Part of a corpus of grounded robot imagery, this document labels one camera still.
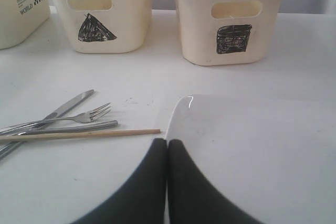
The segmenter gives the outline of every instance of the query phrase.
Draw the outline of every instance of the metal fork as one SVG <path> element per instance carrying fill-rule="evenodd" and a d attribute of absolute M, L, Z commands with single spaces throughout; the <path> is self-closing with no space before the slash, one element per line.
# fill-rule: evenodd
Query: metal fork
<path fill-rule="evenodd" d="M 53 118 L 53 119 L 32 121 L 28 123 L 13 125 L 10 127 L 0 129 L 0 135 L 6 135 L 10 132 L 21 130 L 26 127 L 32 127 L 32 126 L 35 126 L 41 123 L 51 123 L 51 122 L 62 121 L 62 120 L 75 121 L 77 123 L 91 123 L 97 119 L 100 119 L 102 116 L 106 115 L 107 113 L 109 113 L 111 111 L 111 106 L 109 105 L 110 103 L 107 103 L 96 109 L 93 109 L 93 110 L 90 110 L 84 113 L 80 113 L 76 116 L 69 116 L 69 117 L 64 117 L 64 118 Z"/>

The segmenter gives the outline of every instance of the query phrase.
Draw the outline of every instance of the knife blade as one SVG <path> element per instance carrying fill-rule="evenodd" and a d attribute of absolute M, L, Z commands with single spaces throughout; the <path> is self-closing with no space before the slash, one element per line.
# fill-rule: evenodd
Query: knife blade
<path fill-rule="evenodd" d="M 91 95 L 94 94 L 94 90 L 88 90 L 82 94 L 77 95 L 76 97 L 72 98 L 65 104 L 63 104 L 61 107 L 56 109 L 51 114 L 47 115 L 44 119 L 52 119 L 52 118 L 59 118 L 66 113 L 68 113 L 70 110 L 72 110 L 74 107 L 78 106 L 81 102 L 89 98 Z M 42 123 L 35 125 L 34 127 L 30 128 L 30 130 L 41 130 L 46 128 L 47 126 L 51 125 L 52 123 Z M 29 132 L 30 130 L 25 130 L 24 132 L 20 132 L 20 135 L 25 135 L 26 132 Z M 13 152 L 15 149 L 19 148 L 24 142 L 11 142 L 0 149 L 0 161 L 5 158 L 8 154 Z"/>

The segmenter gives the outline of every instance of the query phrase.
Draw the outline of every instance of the white table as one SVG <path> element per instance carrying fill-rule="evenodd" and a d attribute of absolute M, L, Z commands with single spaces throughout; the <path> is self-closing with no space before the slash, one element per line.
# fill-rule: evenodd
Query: white table
<path fill-rule="evenodd" d="M 139 50 L 80 54 L 52 8 L 24 43 L 0 51 L 0 126 L 38 120 L 89 89 L 72 114 L 112 102 L 120 129 L 166 130 L 176 102 L 190 94 L 335 101 L 336 18 L 280 14 L 267 58 L 201 67 L 185 59 L 175 11 L 155 10 Z M 69 223 L 107 199 L 137 167 L 152 136 L 25 144 L 0 163 L 1 223 Z"/>

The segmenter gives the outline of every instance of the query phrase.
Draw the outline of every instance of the wooden chopstick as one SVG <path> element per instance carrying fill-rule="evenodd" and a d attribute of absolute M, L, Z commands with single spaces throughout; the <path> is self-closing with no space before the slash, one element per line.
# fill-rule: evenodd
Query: wooden chopstick
<path fill-rule="evenodd" d="M 19 136 L 0 136 L 0 144 L 12 141 L 44 141 L 56 139 L 76 139 L 76 138 L 103 138 L 113 136 L 135 136 L 147 134 L 159 134 L 160 129 L 152 130 L 132 130 L 132 131 L 89 131 L 80 133 L 53 133 L 53 134 L 38 134 L 38 135 L 19 135 Z"/>

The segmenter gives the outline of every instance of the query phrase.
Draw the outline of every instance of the plastic storage basket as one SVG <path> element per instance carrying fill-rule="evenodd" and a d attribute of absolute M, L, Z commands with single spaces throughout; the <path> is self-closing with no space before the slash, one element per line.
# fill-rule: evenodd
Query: plastic storage basket
<path fill-rule="evenodd" d="M 139 48 L 151 21 L 151 0 L 54 0 L 78 52 L 120 53 Z"/>
<path fill-rule="evenodd" d="M 183 56 L 211 66 L 267 52 L 281 0 L 176 0 Z"/>
<path fill-rule="evenodd" d="M 0 0 L 0 49 L 24 41 L 49 15 L 48 0 Z"/>

